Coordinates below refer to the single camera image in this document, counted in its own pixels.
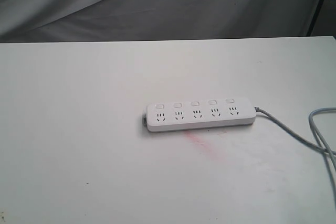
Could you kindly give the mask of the white five-socket power strip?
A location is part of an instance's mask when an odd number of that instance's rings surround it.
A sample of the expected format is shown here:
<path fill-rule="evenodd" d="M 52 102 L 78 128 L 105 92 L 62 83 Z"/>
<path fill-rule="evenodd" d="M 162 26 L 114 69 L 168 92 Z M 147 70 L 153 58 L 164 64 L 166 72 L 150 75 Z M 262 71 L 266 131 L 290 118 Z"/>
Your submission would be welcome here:
<path fill-rule="evenodd" d="M 244 97 L 153 103 L 145 123 L 150 132 L 251 125 L 255 107 Z"/>

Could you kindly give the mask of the grey backdrop cloth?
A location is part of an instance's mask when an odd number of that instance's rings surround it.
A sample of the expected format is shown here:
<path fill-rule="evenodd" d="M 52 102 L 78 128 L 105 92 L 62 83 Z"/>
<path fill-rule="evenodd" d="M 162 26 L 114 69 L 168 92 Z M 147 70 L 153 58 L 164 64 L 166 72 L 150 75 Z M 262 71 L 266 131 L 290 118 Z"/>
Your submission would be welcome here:
<path fill-rule="evenodd" d="M 1 42 L 305 36 L 318 0 L 1 0 Z"/>

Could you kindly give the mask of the black tripod stand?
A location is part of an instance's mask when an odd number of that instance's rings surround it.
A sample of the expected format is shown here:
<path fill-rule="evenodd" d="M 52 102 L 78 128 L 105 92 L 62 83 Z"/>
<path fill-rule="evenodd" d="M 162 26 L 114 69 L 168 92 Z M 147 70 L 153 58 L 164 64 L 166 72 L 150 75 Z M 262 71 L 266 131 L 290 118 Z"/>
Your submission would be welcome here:
<path fill-rule="evenodd" d="M 318 3 L 316 5 L 316 9 L 313 13 L 313 17 L 311 19 L 311 22 L 309 24 L 309 27 L 308 27 L 308 30 L 307 30 L 307 33 L 306 33 L 306 37 L 310 37 L 312 35 L 312 32 L 313 32 L 315 24 L 317 22 L 318 16 L 319 16 L 320 11 L 322 9 L 323 3 L 324 3 L 324 0 L 318 0 Z"/>

